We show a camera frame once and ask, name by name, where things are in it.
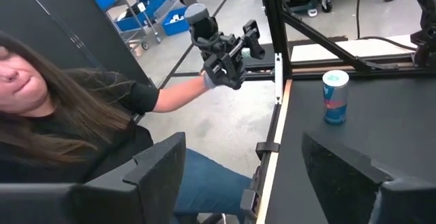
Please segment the wooden table edge strip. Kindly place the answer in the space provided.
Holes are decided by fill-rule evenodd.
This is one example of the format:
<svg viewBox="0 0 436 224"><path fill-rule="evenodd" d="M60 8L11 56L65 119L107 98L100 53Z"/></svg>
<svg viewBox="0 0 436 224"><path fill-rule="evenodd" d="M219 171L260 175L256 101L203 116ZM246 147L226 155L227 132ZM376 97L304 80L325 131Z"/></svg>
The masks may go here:
<svg viewBox="0 0 436 224"><path fill-rule="evenodd" d="M281 105L279 106L279 113L276 119L275 132L273 134L273 142L278 145L281 144L281 138L283 135L283 128L287 116L287 106L290 100L290 93L292 89L292 80L288 80L285 84L285 89L283 92L283 99ZM258 210L258 218L256 224L266 224L266 214L268 211L268 204L271 197L271 191L273 189L273 182L275 177L275 171L277 168L277 162L279 158L279 153L271 152L268 160L268 165L266 168L266 175L264 180L264 186L262 189L262 200L260 201L260 207Z"/></svg>

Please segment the blue silver Red Bull can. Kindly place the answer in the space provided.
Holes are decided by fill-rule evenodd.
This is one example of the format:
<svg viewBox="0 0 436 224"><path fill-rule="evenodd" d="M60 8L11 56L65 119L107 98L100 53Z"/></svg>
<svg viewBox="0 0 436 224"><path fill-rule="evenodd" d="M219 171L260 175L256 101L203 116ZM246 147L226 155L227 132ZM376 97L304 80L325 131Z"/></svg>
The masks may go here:
<svg viewBox="0 0 436 224"><path fill-rule="evenodd" d="M340 125L346 121L348 74L340 69L327 71L322 76L324 119L327 123Z"/></svg>

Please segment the white metal bracket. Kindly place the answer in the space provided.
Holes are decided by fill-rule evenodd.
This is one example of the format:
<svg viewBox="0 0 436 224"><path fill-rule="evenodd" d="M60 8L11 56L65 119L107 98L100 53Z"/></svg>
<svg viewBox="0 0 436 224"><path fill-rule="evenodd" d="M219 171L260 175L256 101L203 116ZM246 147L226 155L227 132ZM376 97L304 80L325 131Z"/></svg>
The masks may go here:
<svg viewBox="0 0 436 224"><path fill-rule="evenodd" d="M275 53L275 98L277 104L283 99L283 58L281 53Z"/></svg>

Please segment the black table frame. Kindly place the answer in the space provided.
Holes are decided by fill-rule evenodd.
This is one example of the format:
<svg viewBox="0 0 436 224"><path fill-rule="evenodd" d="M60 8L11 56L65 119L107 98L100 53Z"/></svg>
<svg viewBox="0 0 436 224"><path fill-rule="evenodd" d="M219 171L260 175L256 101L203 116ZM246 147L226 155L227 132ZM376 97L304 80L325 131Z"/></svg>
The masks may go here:
<svg viewBox="0 0 436 224"><path fill-rule="evenodd" d="M283 58L283 92L292 80L266 224L329 224L302 157L304 133L436 185L436 68L415 65L417 45L393 55L356 41L357 57L292 16L283 0L263 3L273 49ZM322 76L336 69L349 76L340 125L324 119ZM270 154L248 188L261 198Z"/></svg>

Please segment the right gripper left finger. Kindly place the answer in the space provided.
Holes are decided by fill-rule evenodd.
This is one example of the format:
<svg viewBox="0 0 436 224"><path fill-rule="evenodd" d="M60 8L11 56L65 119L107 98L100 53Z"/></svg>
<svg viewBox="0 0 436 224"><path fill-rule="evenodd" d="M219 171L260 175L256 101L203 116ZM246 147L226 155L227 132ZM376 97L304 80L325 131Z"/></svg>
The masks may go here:
<svg viewBox="0 0 436 224"><path fill-rule="evenodd" d="M183 177L185 133L81 184L0 184L0 224L169 224Z"/></svg>

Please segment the black partition panel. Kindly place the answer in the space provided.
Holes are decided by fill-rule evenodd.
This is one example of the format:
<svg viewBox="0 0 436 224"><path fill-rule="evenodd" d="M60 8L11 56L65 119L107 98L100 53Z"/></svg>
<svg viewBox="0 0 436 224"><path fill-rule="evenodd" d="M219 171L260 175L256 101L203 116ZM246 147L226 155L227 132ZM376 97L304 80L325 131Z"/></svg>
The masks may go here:
<svg viewBox="0 0 436 224"><path fill-rule="evenodd" d="M0 0L0 31L61 69L103 69L152 83L95 0Z"/></svg>

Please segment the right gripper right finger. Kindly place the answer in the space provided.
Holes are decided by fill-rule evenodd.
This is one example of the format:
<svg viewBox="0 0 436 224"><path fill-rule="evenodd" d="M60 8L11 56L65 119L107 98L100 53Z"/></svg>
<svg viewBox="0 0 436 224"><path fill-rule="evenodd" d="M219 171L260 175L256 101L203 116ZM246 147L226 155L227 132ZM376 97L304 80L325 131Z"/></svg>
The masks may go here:
<svg viewBox="0 0 436 224"><path fill-rule="evenodd" d="M436 224L435 184L310 133L301 147L329 224Z"/></svg>

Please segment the person's hand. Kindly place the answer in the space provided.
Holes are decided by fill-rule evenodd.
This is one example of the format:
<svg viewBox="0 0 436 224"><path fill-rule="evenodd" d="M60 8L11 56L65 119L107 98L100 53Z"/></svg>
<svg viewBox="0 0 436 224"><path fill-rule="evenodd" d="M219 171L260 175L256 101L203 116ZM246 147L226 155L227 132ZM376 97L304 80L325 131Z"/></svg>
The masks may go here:
<svg viewBox="0 0 436 224"><path fill-rule="evenodd" d="M206 71L202 71L200 75L203 77L205 87L210 90L214 89L217 85L212 81L211 77L207 74Z"/></svg>

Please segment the person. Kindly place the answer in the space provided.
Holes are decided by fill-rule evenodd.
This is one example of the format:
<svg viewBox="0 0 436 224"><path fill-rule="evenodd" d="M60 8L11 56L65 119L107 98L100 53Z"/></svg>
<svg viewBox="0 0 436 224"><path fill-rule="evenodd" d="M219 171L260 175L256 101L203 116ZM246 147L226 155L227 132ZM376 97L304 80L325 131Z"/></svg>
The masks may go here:
<svg viewBox="0 0 436 224"><path fill-rule="evenodd" d="M0 184L85 184L153 147L134 115L175 111L209 91L199 75L158 89L113 71L62 70L0 32ZM248 177L186 148L169 224L240 209Z"/></svg>

